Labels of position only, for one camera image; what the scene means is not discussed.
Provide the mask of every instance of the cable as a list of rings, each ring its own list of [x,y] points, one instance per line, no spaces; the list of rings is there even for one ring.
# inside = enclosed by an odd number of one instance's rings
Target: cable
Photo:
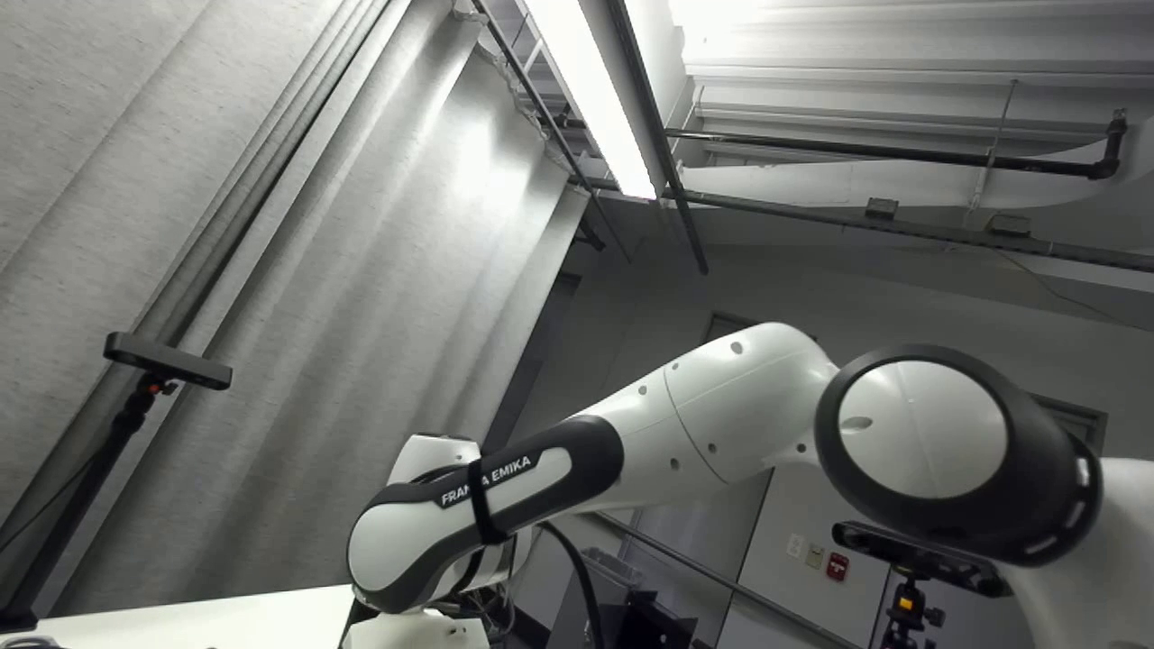
[[[600,611],[600,596],[591,590],[591,576],[588,576],[588,565],[586,565],[580,551],[578,551],[574,540],[570,540],[562,530],[556,530],[552,522],[540,522],[540,530],[552,535],[552,537],[568,548],[568,555],[570,555],[570,563],[574,563],[574,575],[578,575],[578,583],[580,583],[580,596],[586,596],[586,611],[588,611],[591,644],[594,644],[594,649],[609,649],[609,643],[606,643],[606,624],[604,624],[604,611]]]
[[[83,481],[88,469],[94,469],[96,455],[89,455],[24,522],[17,522],[5,540],[0,540],[0,555],[17,540],[24,537],[24,530],[38,527],[39,517],[47,517],[50,506],[58,506],[76,481]]]

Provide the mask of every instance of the wall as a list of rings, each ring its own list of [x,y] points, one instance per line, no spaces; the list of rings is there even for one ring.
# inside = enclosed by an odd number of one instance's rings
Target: wall
[[[1106,411],[1106,455],[1154,457],[1154,434],[1146,430],[1154,418],[1146,400],[1154,381],[1154,301],[1143,281],[1125,287],[1125,281],[1099,279],[1099,269],[1083,269],[1083,279],[1075,262],[1063,262],[1062,273],[1053,266],[1035,273],[1035,262],[1026,260],[1011,262],[987,254],[736,212],[700,220],[714,269],[695,279],[666,218],[618,205],[612,223],[631,250],[631,262],[612,255],[574,260],[586,284],[556,332],[515,434],[562,418],[695,345],[711,315],[736,315],[795,322],[835,360],[903,344],[958,345],[991,360],[1026,390]],[[695,563],[724,570],[718,548],[732,563],[732,548],[747,535],[736,521],[756,521],[756,511],[761,499],[718,495],[636,511],[636,527],[660,535],[665,545]],[[724,588],[679,576],[673,565],[660,570],[643,551],[631,558],[658,583],[666,583],[665,599],[679,601],[682,614],[704,617],[707,643],[756,644],[773,634],[797,643],[797,632],[773,611],[732,607]],[[529,565],[515,590],[547,629],[560,596],[539,583],[546,576],[556,580],[552,570]]]

